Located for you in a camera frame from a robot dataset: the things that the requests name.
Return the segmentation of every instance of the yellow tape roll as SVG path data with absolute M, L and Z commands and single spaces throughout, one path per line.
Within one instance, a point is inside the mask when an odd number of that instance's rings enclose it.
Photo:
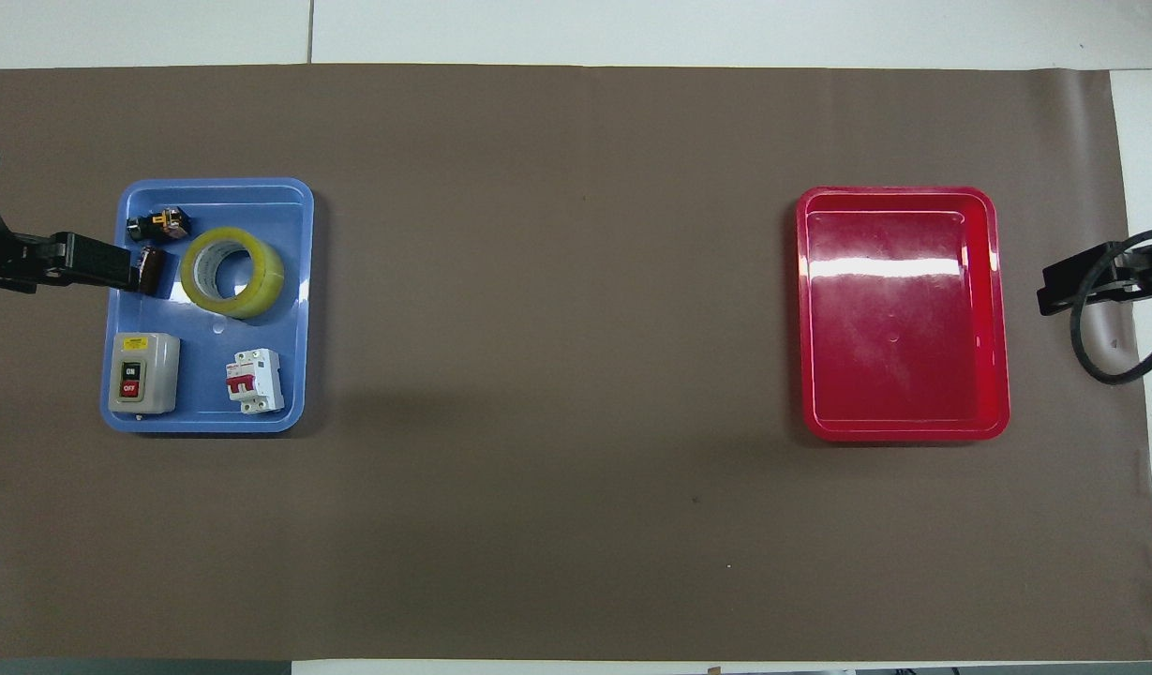
M 255 266 L 241 294 L 223 298 L 217 289 L 217 270 L 229 253 L 245 251 Z M 285 261 L 257 236 L 237 227 L 204 232 L 189 247 L 180 264 L 180 283 L 198 308 L 234 319 L 250 319 L 271 309 L 285 286 Z

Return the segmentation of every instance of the brown table surface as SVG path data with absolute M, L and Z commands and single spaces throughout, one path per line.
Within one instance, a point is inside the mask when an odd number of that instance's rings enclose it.
M 1124 233 L 1106 73 L 0 71 L 0 151 L 31 234 L 138 179 L 318 199 L 283 435 L 111 431 L 105 291 L 0 290 L 0 658 L 1152 658 L 1142 388 L 1033 304 Z M 814 184 L 992 196 L 999 439 L 804 431 Z

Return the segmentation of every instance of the black cable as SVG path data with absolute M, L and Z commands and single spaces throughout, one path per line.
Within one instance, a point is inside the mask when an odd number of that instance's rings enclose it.
M 1137 380 L 1142 376 L 1145 376 L 1145 373 L 1151 372 L 1152 351 L 1146 355 L 1146 358 L 1142 359 L 1137 363 L 1137 365 L 1126 372 L 1104 372 L 1097 366 L 1097 364 L 1093 363 L 1093 359 L 1089 357 L 1089 351 L 1084 349 L 1084 338 L 1079 320 L 1083 319 L 1084 306 L 1089 303 L 1089 295 L 1093 291 L 1093 286 L 1097 285 L 1097 279 L 1105 272 L 1105 270 L 1108 268 L 1108 265 L 1113 264 L 1113 259 L 1121 256 L 1121 253 L 1127 252 L 1128 249 L 1132 249 L 1143 242 L 1150 242 L 1150 240 L 1152 240 L 1152 229 L 1143 232 L 1143 234 L 1135 234 L 1124 242 L 1119 242 L 1107 249 L 1105 255 L 1099 257 L 1097 260 L 1097 265 L 1091 266 L 1089 273 L 1084 275 L 1084 280 L 1079 282 L 1079 289 L 1076 290 L 1076 298 L 1074 298 L 1074 302 L 1071 303 L 1071 349 L 1076 351 L 1076 359 L 1084 367 L 1084 370 L 1089 372 L 1089 376 L 1104 381 L 1105 385 L 1124 385 L 1127 381 Z

